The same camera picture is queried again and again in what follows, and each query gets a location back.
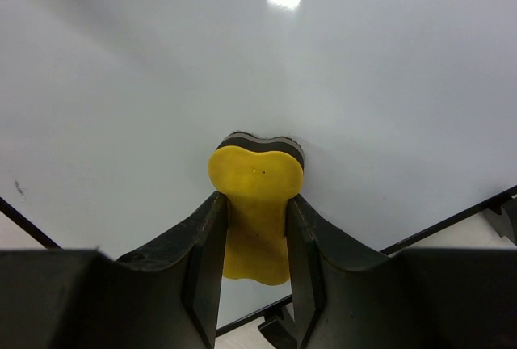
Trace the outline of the yellow bone-shaped eraser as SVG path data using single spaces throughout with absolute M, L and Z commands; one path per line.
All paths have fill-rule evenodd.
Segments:
M 229 134 L 208 161 L 229 210 L 223 276 L 268 286 L 289 280 L 288 201 L 301 192 L 305 155 L 289 137 Z

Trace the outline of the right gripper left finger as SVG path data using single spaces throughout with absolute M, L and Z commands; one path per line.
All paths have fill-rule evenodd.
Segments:
M 143 284 L 139 327 L 156 348 L 212 348 L 226 241 L 226 198 L 213 192 L 187 219 L 116 262 Z

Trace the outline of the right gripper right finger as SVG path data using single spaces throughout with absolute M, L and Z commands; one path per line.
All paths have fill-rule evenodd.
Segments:
M 378 294 L 389 257 L 324 219 L 302 196 L 288 201 L 289 270 L 299 347 L 380 347 Z

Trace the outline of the black framed whiteboard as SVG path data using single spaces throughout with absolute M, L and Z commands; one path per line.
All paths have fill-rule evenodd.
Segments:
M 516 0 L 1 0 L 1 196 L 117 257 L 212 193 L 235 131 L 382 250 L 516 184 Z

